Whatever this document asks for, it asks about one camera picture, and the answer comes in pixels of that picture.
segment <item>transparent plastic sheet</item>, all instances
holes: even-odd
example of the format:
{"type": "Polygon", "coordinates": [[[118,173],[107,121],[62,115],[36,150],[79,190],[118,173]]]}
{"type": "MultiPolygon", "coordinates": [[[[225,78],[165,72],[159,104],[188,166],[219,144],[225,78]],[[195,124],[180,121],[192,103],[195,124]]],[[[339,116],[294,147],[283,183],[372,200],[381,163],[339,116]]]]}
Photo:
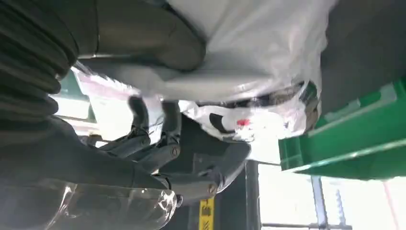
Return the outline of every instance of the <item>transparent plastic sheet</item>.
{"type": "Polygon", "coordinates": [[[123,65],[120,81],[143,93],[188,101],[185,114],[225,141],[253,141],[260,133],[288,138],[316,123],[320,54],[336,0],[168,3],[206,40],[204,63],[189,73],[123,65]]]}
{"type": "Polygon", "coordinates": [[[118,80],[166,99],[228,102],[312,81],[335,0],[169,0],[206,40],[204,63],[181,73],[122,64],[118,80]]]}
{"type": "Polygon", "coordinates": [[[44,180],[0,184],[2,230],[157,230],[172,217],[171,190],[44,180]]]}
{"type": "Polygon", "coordinates": [[[72,71],[80,90],[89,97],[105,140],[114,140],[130,132],[133,113],[128,106],[128,99],[131,96],[142,97],[147,107],[151,144],[160,140],[164,118],[160,97],[147,93],[141,95],[140,90],[100,75],[80,62],[75,64],[72,71]]]}

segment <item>red logo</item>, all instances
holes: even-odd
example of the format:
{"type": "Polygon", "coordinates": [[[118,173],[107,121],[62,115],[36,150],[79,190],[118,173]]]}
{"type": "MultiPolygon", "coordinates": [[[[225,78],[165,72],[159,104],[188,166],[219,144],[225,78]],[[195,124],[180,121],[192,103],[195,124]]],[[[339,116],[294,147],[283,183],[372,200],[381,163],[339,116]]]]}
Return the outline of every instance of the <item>red logo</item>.
{"type": "Polygon", "coordinates": [[[249,119],[241,119],[237,121],[237,125],[239,126],[249,126],[249,124],[251,124],[249,119]]]}

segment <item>robotic hand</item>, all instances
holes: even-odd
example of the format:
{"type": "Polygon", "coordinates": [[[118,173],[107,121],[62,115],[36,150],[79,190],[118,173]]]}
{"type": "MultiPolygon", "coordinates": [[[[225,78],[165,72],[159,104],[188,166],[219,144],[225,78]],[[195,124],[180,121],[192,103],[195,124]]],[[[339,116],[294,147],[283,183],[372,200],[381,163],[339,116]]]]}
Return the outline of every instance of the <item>robotic hand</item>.
{"type": "Polygon", "coordinates": [[[2,228],[159,229],[181,200],[214,196],[244,167],[247,144],[208,136],[172,102],[163,103],[154,146],[136,99],[133,131],[101,149],[53,116],[48,94],[79,57],[196,68],[204,44],[173,14],[133,0],[0,0],[0,17],[2,228]],[[204,151],[222,151],[223,160],[200,173],[151,175],[180,154],[204,151]]]}

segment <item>gray metal part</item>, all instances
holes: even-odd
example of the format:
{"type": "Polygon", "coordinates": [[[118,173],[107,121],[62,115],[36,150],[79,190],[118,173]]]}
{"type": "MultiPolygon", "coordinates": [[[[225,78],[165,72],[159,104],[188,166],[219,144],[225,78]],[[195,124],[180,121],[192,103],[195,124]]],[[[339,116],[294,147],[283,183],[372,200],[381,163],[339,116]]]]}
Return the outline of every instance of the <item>gray metal part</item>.
{"type": "Polygon", "coordinates": [[[119,158],[126,158],[131,154],[148,147],[150,140],[148,136],[140,136],[130,138],[127,141],[122,142],[120,145],[110,150],[109,152],[119,158]]]}
{"type": "Polygon", "coordinates": [[[162,176],[169,181],[170,189],[183,197],[184,205],[211,198],[217,193],[218,185],[208,177],[178,173],[162,176]]]}
{"type": "Polygon", "coordinates": [[[138,163],[148,173],[153,173],[168,162],[176,159],[180,154],[177,144],[167,145],[159,149],[152,149],[138,163]]]}
{"type": "Polygon", "coordinates": [[[58,179],[76,184],[167,189],[139,164],[82,144],[72,126],[59,118],[24,126],[9,122],[7,129],[21,138],[15,136],[14,141],[0,145],[2,181],[58,179]]]}

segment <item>window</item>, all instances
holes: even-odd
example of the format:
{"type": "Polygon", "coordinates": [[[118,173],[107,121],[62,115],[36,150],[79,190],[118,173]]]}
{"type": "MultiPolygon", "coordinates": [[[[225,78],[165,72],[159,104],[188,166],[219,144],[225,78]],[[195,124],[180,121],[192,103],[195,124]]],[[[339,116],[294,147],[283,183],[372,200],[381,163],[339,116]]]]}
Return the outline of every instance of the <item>window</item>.
{"type": "Polygon", "coordinates": [[[259,209],[263,230],[351,230],[340,190],[320,177],[281,172],[259,164],[259,209]]]}
{"type": "Polygon", "coordinates": [[[263,230],[406,229],[406,178],[357,181],[259,164],[263,230]]]}

